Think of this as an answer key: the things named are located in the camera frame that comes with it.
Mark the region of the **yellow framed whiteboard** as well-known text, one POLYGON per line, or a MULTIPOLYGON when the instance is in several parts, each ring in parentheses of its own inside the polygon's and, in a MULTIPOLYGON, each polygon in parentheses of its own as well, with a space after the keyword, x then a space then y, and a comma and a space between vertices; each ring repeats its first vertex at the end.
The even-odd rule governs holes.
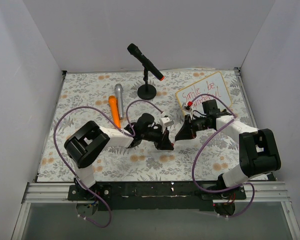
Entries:
POLYGON ((226 82, 220 71, 210 74, 201 80, 198 80, 175 93, 176 99, 180 106, 184 103, 193 102, 193 110, 202 110, 202 103, 213 98, 210 96, 200 96, 195 101, 193 99, 200 94, 214 95, 223 101, 229 108, 232 106, 232 98, 226 82))

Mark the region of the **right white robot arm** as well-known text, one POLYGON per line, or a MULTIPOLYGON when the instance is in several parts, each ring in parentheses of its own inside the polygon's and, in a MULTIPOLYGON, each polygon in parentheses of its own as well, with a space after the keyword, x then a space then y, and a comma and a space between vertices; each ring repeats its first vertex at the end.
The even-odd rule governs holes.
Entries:
POLYGON ((219 175, 215 186, 209 189, 195 183, 202 192, 227 199, 236 188, 250 179, 277 171, 282 164, 275 136, 270 129, 246 125, 237 120, 229 108, 220 110, 218 102, 218 99, 213 99, 202 103, 204 117, 193 119, 190 114, 185 115, 175 140, 192 140, 196 138, 197 132, 213 129, 216 135, 222 132, 238 143, 238 165, 219 175))

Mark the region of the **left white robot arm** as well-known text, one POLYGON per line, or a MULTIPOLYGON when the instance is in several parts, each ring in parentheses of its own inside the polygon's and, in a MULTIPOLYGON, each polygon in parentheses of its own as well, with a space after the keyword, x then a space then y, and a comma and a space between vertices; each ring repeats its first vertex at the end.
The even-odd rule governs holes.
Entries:
POLYGON ((141 142, 154 143, 157 150, 172 151, 174 145, 169 140, 168 127, 174 124, 165 113, 159 123, 149 113, 142 114, 132 126, 122 130, 98 126, 94 121, 87 122, 64 143, 64 148, 75 166, 75 181, 80 186, 79 194, 85 200, 96 196, 96 183, 93 162, 107 147, 135 148, 141 142))

